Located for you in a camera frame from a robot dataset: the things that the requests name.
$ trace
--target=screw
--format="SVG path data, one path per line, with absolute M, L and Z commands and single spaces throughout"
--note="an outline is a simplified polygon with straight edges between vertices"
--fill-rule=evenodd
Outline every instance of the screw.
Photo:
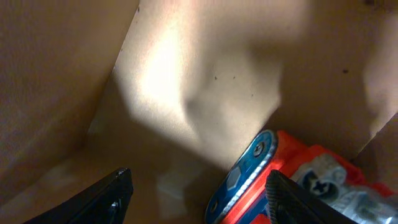
M 264 144 L 263 141 L 259 142 L 257 144 L 257 146 L 254 148 L 254 151 L 253 151 L 254 157 L 260 156 L 260 154 L 262 153 L 262 150 L 264 150 L 265 146 L 266 145 Z

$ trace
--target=cardboard wall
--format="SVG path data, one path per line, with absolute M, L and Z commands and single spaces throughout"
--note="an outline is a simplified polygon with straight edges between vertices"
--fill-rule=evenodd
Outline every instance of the cardboard wall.
M 0 2 L 0 205 L 81 148 L 137 5 Z

